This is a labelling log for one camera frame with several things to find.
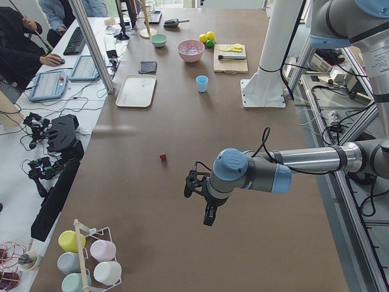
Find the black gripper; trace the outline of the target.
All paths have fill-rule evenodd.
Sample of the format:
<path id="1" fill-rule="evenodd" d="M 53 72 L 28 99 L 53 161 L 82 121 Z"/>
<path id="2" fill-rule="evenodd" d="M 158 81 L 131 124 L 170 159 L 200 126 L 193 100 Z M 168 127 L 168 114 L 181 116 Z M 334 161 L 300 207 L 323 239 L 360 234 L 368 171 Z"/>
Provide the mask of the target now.
<path id="1" fill-rule="evenodd" d="M 225 204 L 228 199 L 228 194 L 216 191 L 209 182 L 203 188 L 203 193 L 207 202 L 203 224 L 212 226 L 213 221 L 216 219 L 217 208 Z"/>

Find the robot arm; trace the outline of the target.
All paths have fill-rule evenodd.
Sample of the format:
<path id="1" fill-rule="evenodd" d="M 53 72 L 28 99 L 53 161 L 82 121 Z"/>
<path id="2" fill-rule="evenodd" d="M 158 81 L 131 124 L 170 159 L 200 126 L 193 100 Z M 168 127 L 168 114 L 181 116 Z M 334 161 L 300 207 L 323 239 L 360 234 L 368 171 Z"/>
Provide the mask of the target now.
<path id="1" fill-rule="evenodd" d="M 388 128 L 388 2 L 314 1 L 309 36 L 314 48 L 356 46 L 362 53 L 373 100 L 384 129 Z M 388 177 L 388 139 L 348 142 L 343 146 L 282 151 L 222 150 L 211 173 L 202 180 L 207 205 L 204 224 L 235 188 L 286 193 L 292 172 L 315 175 L 347 170 Z"/>

